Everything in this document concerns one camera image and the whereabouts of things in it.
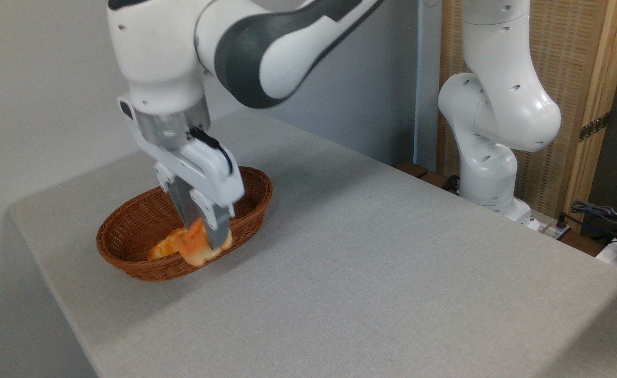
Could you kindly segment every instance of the orange toy bread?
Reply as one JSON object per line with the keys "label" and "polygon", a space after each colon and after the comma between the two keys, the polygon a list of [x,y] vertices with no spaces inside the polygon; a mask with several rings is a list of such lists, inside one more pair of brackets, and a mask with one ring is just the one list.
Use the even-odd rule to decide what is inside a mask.
{"label": "orange toy bread", "polygon": [[172,255],[178,251],[178,247],[175,245],[175,239],[177,235],[183,234],[186,232],[184,227],[173,230],[166,239],[157,243],[156,246],[150,249],[150,253],[147,254],[147,260],[152,261],[158,258],[166,257],[168,255]]}
{"label": "orange toy bread", "polygon": [[203,220],[198,218],[191,227],[189,227],[189,230],[184,229],[184,227],[176,229],[171,232],[166,239],[152,247],[147,255],[147,259],[152,261],[179,252],[181,256],[183,256],[184,261],[188,264],[201,268],[205,266],[208,261],[219,256],[222,251],[229,249],[231,244],[232,237],[231,230],[229,230],[224,244],[217,249],[211,249]]}

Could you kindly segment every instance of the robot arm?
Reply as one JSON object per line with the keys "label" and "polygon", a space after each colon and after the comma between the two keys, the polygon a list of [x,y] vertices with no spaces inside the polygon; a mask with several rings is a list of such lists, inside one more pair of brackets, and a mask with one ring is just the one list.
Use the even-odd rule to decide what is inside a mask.
{"label": "robot arm", "polygon": [[560,130],[560,109],[530,57],[529,0],[464,0],[463,50],[473,73],[453,75],[438,105],[460,153],[460,196],[532,225],[513,197],[517,161],[510,150],[539,151]]}
{"label": "robot arm", "polygon": [[272,14],[249,0],[217,0],[198,20],[198,55],[243,105],[269,108],[289,98],[382,2],[314,0]]}
{"label": "robot arm", "polygon": [[202,217],[214,249],[244,189],[231,152],[206,134],[204,69],[244,105],[277,105],[382,1],[313,0],[270,13],[249,0],[109,0],[130,88],[120,108],[183,223]]}

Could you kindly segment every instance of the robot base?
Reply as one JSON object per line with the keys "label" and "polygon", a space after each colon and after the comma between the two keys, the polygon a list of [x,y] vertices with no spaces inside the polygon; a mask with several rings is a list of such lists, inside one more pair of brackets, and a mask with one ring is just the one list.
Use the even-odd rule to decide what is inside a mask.
{"label": "robot base", "polygon": [[[500,205],[500,206],[483,206],[483,207],[489,208],[490,210],[493,210],[493,208],[498,208],[497,210],[493,210],[493,211],[495,211],[495,213],[499,213],[500,215],[503,215],[505,218],[509,218],[512,221],[520,223],[524,225],[525,227],[528,227],[533,230],[539,230],[539,225],[540,225],[539,221],[532,217],[530,206],[528,206],[527,203],[524,203],[523,201],[517,198],[513,198],[510,201],[510,203],[505,204],[505,205],[507,206]],[[502,207],[507,208],[508,210],[506,211],[499,210]]]}

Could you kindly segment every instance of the wicker basket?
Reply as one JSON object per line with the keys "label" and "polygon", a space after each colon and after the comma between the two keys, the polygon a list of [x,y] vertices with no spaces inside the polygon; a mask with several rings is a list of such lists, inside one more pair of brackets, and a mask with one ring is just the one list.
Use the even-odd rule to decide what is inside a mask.
{"label": "wicker basket", "polygon": [[[256,234],[273,195],[270,179],[263,172],[240,167],[240,173],[245,194],[234,204],[236,218],[231,224],[232,246],[214,260],[238,248]],[[180,227],[183,223],[171,197],[161,187],[155,187],[127,201],[107,217],[96,235],[96,245],[106,261],[131,277],[145,281],[170,280],[188,275],[198,268],[186,263],[177,253],[154,261],[147,261],[146,256],[152,247]]]}

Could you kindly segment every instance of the gray tabletop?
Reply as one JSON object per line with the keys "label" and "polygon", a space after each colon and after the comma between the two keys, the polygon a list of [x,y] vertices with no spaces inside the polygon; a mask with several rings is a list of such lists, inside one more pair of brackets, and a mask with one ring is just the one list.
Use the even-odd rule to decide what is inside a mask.
{"label": "gray tabletop", "polygon": [[617,376],[616,268],[264,115],[213,135],[275,195],[186,277],[135,280],[96,250],[157,185],[141,153],[11,208],[100,376]]}

